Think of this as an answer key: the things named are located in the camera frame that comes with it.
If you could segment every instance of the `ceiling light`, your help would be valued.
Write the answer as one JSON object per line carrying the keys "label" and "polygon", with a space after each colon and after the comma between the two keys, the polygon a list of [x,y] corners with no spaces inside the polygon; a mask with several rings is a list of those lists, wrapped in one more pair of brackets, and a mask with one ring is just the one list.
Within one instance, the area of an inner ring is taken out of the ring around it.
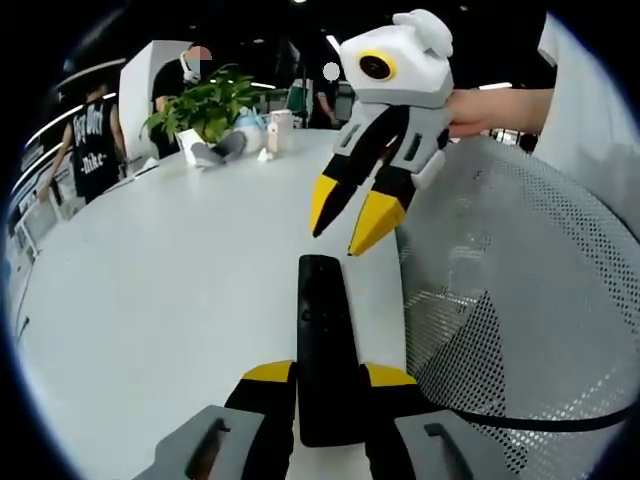
{"label": "ceiling light", "polygon": [[269,90],[273,90],[276,88],[275,85],[268,85],[266,83],[258,83],[258,82],[251,82],[251,85],[254,87],[268,88]]}
{"label": "ceiling light", "polygon": [[336,37],[333,35],[327,35],[327,41],[331,44],[333,49],[339,54],[340,53],[340,44],[336,40]]}
{"label": "ceiling light", "polygon": [[511,88],[512,85],[509,82],[492,83],[490,85],[482,85],[478,87],[480,90],[495,90],[496,88]]}

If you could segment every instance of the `plush toy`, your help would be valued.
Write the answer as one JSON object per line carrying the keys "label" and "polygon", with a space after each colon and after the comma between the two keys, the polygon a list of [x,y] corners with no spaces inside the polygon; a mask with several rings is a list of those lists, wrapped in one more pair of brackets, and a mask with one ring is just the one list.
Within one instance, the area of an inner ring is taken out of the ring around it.
{"label": "plush toy", "polygon": [[242,107],[240,116],[233,125],[233,130],[242,132],[246,138],[243,153],[255,153],[265,144],[267,125],[255,108]]}

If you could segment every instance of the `white pot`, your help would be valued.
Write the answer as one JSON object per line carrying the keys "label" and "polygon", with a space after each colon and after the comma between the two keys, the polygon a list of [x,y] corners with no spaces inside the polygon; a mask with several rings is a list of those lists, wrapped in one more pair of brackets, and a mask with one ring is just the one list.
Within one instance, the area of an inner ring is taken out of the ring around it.
{"label": "white pot", "polygon": [[210,167],[217,165],[220,158],[214,154],[206,142],[200,138],[193,128],[176,133],[178,145],[184,154],[184,159],[194,167]]}

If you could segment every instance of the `round table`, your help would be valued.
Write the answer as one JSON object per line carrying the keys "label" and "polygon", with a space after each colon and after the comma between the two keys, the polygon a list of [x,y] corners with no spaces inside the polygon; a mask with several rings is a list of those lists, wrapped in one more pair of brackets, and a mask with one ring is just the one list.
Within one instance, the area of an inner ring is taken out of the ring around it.
{"label": "round table", "polygon": [[[195,169],[178,153],[56,227],[42,242],[19,359],[72,464],[126,480],[159,440],[242,375],[296,357],[298,258],[340,259],[360,361],[405,367],[394,235],[347,256],[370,181],[317,239],[314,180],[337,132],[295,132],[294,150]],[[370,478],[362,445],[306,449],[287,478]]]}

